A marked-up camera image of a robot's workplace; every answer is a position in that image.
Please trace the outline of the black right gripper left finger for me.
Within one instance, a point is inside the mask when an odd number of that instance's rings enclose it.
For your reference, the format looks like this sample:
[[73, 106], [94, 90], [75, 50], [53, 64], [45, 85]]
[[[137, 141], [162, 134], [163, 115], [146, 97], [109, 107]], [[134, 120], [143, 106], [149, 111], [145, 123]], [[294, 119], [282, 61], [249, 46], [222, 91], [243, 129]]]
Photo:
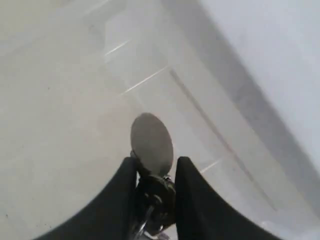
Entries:
[[128, 240], [134, 221], [137, 164], [126, 157], [103, 190], [80, 212], [38, 240]]

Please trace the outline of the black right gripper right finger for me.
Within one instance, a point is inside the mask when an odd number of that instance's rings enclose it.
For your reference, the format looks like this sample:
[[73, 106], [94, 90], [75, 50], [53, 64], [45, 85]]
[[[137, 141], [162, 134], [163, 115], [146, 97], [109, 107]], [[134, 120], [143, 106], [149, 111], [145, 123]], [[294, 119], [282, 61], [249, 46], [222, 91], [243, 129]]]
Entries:
[[273, 235], [230, 206], [189, 157], [177, 160], [175, 216], [180, 240], [271, 240]]

